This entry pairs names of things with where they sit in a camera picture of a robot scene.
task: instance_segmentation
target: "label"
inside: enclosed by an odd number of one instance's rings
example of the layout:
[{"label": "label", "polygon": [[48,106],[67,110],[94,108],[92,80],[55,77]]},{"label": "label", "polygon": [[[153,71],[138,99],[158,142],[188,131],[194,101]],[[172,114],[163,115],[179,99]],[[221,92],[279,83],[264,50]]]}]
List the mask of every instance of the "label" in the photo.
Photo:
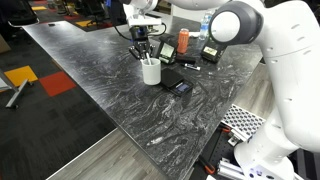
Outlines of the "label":
[{"label": "label", "polygon": [[217,54],[217,52],[218,52],[217,50],[212,49],[212,48],[210,48],[208,46],[206,46],[203,51],[208,53],[208,54],[211,54],[212,56],[215,56]]},{"label": "label", "polygon": [[202,24],[201,25],[201,30],[208,30],[208,24]]},{"label": "label", "polygon": [[168,59],[165,59],[165,58],[163,58],[163,57],[159,57],[159,60],[160,61],[163,61],[163,62],[165,62],[165,63],[169,63],[169,60]]}]

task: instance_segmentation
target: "marble table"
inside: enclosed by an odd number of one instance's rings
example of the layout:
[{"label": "marble table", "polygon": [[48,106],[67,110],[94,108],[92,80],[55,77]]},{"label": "marble table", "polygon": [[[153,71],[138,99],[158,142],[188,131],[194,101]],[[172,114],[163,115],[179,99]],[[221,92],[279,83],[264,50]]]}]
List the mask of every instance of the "marble table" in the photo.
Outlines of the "marble table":
[{"label": "marble table", "polygon": [[[153,12],[162,17],[166,33],[200,24]],[[27,33],[103,109],[168,179],[183,179],[262,54],[258,46],[230,46],[218,64],[200,58],[203,41],[190,40],[188,55],[201,71],[177,64],[162,65],[194,84],[184,97],[143,83],[141,64],[128,52],[131,42],[113,28],[84,32],[65,21],[26,26]],[[129,37],[128,27],[119,30]]]}]

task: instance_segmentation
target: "black device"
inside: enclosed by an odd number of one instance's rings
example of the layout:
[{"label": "black device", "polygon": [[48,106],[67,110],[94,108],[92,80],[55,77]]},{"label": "black device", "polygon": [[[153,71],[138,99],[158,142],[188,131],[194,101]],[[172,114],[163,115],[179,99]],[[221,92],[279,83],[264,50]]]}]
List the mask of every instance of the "black device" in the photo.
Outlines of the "black device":
[{"label": "black device", "polygon": [[182,96],[193,87],[193,84],[185,80],[181,74],[169,68],[161,71],[161,85],[178,96]]},{"label": "black device", "polygon": [[137,60],[147,59],[147,53],[153,57],[154,46],[149,42],[147,26],[133,26],[129,31],[133,40],[133,46],[129,47],[129,52],[133,57]]},{"label": "black device", "polygon": [[165,64],[174,63],[174,58],[177,54],[178,43],[170,37],[161,36],[159,40],[160,45],[156,58],[158,58],[161,62]]},{"label": "black device", "polygon": [[180,64],[195,64],[196,63],[196,58],[192,56],[181,56],[177,55],[175,57],[175,62],[180,63]]},{"label": "black device", "polygon": [[205,60],[208,60],[213,63],[217,63],[227,46],[219,45],[215,43],[211,38],[208,38],[207,42],[201,50],[201,56]]}]

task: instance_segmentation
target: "marker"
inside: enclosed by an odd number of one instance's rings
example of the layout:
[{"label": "marker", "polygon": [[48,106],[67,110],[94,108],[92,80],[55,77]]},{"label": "marker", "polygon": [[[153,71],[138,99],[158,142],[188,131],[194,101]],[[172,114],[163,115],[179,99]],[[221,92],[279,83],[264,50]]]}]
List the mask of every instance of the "marker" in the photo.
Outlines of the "marker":
[{"label": "marker", "polygon": [[150,60],[149,53],[146,53],[146,56],[147,56],[147,60],[148,60],[149,65],[152,65],[152,64],[151,64],[151,60]]},{"label": "marker", "polygon": [[184,66],[187,67],[187,68],[193,69],[193,70],[200,71],[200,67],[197,67],[197,66],[192,65],[192,64],[185,63]]}]

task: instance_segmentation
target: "white mug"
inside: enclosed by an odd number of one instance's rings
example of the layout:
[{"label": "white mug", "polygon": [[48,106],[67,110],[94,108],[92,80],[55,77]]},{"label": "white mug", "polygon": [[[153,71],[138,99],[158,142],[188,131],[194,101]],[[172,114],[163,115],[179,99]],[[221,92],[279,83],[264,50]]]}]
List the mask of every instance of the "white mug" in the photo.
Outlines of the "white mug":
[{"label": "white mug", "polygon": [[156,85],[161,81],[161,61],[150,58],[151,65],[147,59],[141,60],[143,82],[147,85]]}]

